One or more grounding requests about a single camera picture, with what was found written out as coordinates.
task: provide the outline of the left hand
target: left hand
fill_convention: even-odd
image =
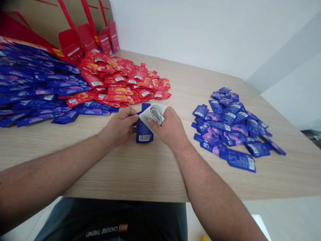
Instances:
[[[136,132],[136,128],[133,126],[138,119],[137,112],[132,107],[126,107],[110,119],[98,137],[106,145],[110,145],[112,148],[118,147]]]

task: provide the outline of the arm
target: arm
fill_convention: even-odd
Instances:
[[[0,236],[53,202],[133,133],[138,115],[115,114],[98,134],[82,142],[0,172]]]
[[[193,210],[210,238],[266,240],[242,201],[189,142],[176,112],[168,107],[164,117],[161,126],[148,122],[173,151]]]

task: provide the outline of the person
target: person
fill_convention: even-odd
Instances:
[[[0,173],[0,226],[6,233],[45,208],[135,132],[127,107],[97,135]],[[148,120],[174,153],[193,210],[212,240],[266,240],[233,190],[189,142],[173,108]],[[63,197],[35,240],[187,240],[186,206]]]

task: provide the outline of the hand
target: hand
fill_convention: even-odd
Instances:
[[[120,146],[136,132],[136,128],[133,127],[139,119],[136,113],[132,107],[122,109],[110,119],[98,134],[98,138],[111,148]]]
[[[167,107],[164,113],[164,122],[160,126],[152,119],[147,119],[158,137],[175,152],[190,145],[182,121],[172,107]]]

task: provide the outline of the floor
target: floor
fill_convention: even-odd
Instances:
[[[33,241],[60,198],[32,218],[3,236],[5,241]],[[265,227],[273,241],[321,240],[321,196],[245,201],[254,219]],[[201,240],[205,235],[190,203],[187,203],[188,239]]]

